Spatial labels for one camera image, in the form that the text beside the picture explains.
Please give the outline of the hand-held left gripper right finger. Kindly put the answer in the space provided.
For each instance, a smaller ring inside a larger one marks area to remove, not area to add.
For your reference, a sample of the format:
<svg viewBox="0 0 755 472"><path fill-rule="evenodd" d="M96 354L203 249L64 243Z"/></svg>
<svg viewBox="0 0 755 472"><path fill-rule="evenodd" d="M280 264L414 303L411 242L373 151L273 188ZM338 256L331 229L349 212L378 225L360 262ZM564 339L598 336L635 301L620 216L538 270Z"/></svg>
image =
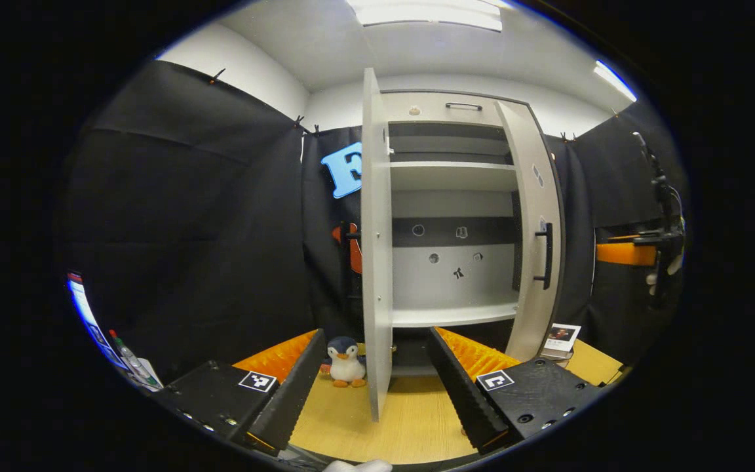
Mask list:
<svg viewBox="0 0 755 472"><path fill-rule="evenodd" d="M516 359L432 326L427 352L471 445L490 453L590 406L602 389L543 357Z"/></svg>

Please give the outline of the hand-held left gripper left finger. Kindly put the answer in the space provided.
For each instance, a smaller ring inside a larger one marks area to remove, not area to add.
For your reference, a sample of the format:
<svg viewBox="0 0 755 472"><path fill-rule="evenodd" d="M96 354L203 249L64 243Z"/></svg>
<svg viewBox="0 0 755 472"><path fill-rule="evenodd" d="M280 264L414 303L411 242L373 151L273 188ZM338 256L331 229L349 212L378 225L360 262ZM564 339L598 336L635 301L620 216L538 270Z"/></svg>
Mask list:
<svg viewBox="0 0 755 472"><path fill-rule="evenodd" d="M237 363L208 361L155 401L222 441L275 457L290 444L324 358L326 333L318 328Z"/></svg>

